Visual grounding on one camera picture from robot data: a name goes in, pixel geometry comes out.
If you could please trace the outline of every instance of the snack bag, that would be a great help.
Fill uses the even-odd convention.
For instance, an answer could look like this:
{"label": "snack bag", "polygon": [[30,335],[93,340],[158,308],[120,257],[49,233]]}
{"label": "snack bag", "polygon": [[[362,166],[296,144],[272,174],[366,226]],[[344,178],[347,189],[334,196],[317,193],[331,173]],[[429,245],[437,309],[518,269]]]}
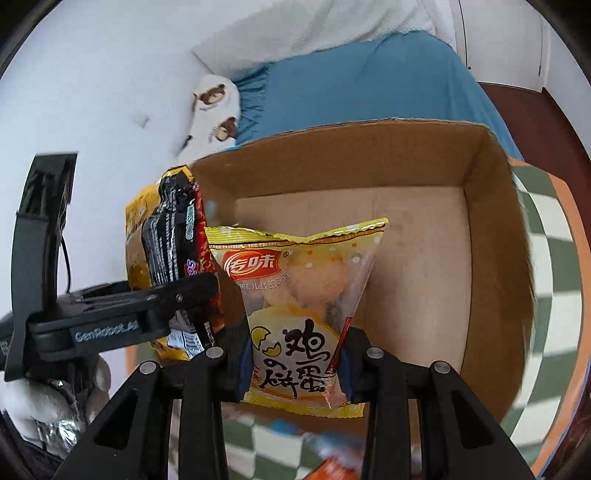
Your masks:
{"label": "snack bag", "polygon": [[336,375],[342,344],[387,219],[307,238],[207,228],[213,256],[241,288],[254,373],[245,401],[295,413],[357,417]]}
{"label": "snack bag", "polygon": [[[199,272],[215,273],[205,235],[206,219],[199,185],[187,167],[176,167],[150,185],[125,209],[125,255],[131,288],[148,288]],[[191,360],[214,344],[223,328],[219,293],[209,321],[197,309],[178,310],[170,334],[151,342],[161,359]]]}

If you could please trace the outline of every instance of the black cable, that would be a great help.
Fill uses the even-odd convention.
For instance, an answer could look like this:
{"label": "black cable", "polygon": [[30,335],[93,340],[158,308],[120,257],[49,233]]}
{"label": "black cable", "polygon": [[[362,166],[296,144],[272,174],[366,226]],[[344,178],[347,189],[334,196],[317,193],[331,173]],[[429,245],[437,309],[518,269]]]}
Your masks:
{"label": "black cable", "polygon": [[70,287],[72,286],[72,272],[70,271],[70,258],[68,257],[68,250],[66,249],[66,240],[64,240],[63,237],[61,237],[61,249],[64,252],[66,271],[68,273],[68,286],[66,287],[66,293],[70,293]]}

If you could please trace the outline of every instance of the white door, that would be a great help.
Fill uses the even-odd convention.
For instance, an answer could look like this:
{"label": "white door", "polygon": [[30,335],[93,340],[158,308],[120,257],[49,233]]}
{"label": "white door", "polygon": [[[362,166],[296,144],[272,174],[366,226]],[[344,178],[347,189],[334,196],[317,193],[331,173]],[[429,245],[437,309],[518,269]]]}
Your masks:
{"label": "white door", "polygon": [[461,8],[466,65],[478,82],[538,89],[541,15],[525,0],[450,1]]}

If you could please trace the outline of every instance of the checkered mat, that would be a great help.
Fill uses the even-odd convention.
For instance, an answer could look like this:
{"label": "checkered mat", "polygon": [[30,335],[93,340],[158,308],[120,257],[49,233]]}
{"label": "checkered mat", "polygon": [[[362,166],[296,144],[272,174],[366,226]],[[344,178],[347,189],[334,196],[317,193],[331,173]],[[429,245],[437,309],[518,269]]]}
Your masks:
{"label": "checkered mat", "polygon": [[[527,213],[536,311],[522,387],[501,425],[532,465],[573,374],[582,285],[570,227],[548,174],[530,166],[513,171]],[[278,433],[262,421],[251,416],[225,420],[232,480],[296,480],[321,464],[302,436]]]}

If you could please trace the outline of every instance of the white wall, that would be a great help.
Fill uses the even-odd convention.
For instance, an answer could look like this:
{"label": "white wall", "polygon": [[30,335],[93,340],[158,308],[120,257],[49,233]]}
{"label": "white wall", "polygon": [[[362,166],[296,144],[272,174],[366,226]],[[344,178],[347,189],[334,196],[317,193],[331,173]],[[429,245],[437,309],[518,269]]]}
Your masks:
{"label": "white wall", "polygon": [[544,86],[591,157],[591,85],[562,39],[545,20],[544,23],[550,33],[550,63]]}
{"label": "white wall", "polygon": [[32,32],[0,80],[0,313],[35,154],[79,152],[65,230],[73,288],[126,278],[124,207],[174,164],[207,71],[190,48],[270,2],[228,0],[222,15],[214,0],[63,0]]}

